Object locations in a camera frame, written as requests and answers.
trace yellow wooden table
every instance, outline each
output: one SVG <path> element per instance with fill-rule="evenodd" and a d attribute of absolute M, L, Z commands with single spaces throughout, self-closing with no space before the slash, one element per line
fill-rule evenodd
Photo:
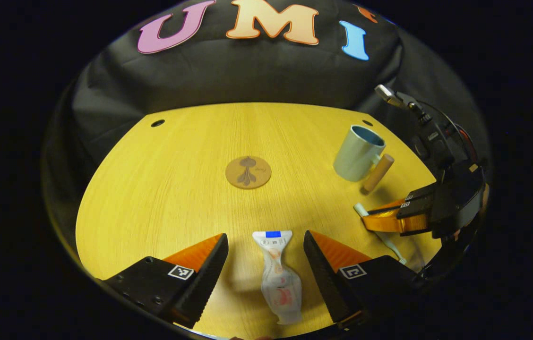
<path fill-rule="evenodd" d="M 158 120 L 164 123 L 152 127 Z M 333 162 L 350 125 L 373 124 L 395 163 L 370 195 L 361 181 L 336 175 Z M 239 189 L 227 164 L 253 155 L 272 169 L 269 182 Z M 368 232 L 353 205 L 369 210 L 435 181 L 418 157 L 367 114 L 289 103 L 230 103 L 145 116 L 100 164 L 79 207 L 79 258 L 102 280 L 143 256 L 165 258 L 221 232 L 229 254 L 194 331 L 221 337 L 274 338 L 332 324 L 302 243 L 312 229 L 375 258 L 396 258 Z M 262 253 L 252 232 L 292 230 L 283 261 L 302 282 L 303 321 L 277 325 L 260 292 Z M 430 233 L 391 239 L 418 271 L 440 249 Z"/>

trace blue letter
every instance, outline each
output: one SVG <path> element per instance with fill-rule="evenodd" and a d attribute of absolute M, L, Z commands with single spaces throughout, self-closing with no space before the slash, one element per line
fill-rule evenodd
<path fill-rule="evenodd" d="M 366 54 L 363 43 L 365 31 L 350 22 L 342 20 L 340 25 L 346 29 L 346 46 L 342 47 L 342 51 L 358 60 L 369 60 L 370 57 Z"/>

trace round coaster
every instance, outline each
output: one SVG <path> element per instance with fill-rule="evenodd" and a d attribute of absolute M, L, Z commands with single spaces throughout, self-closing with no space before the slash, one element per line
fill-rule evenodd
<path fill-rule="evenodd" d="M 234 159 L 225 170 L 227 181 L 241 189 L 254 189 L 271 178 L 271 166 L 261 158 L 243 156 Z"/>

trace black background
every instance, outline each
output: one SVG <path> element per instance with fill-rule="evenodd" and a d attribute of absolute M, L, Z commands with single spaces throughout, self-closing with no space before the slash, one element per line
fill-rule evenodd
<path fill-rule="evenodd" d="M 427 304 L 373 338 L 533 338 L 533 2 L 363 2 L 456 70 L 491 129 L 487 228 Z M 40 145 L 61 91 L 103 47 L 171 4 L 0 2 L 0 338 L 169 338 L 83 276 L 53 234 Z"/>

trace toothpaste tube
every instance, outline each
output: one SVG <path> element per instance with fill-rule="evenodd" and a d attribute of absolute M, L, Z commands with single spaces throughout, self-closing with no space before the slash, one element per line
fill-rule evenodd
<path fill-rule="evenodd" d="M 279 325 L 302 321 L 301 279 L 281 263 L 285 246 L 292 238 L 290 230 L 257 231 L 252 234 L 265 259 L 260 290 L 271 311 L 279 317 Z"/>

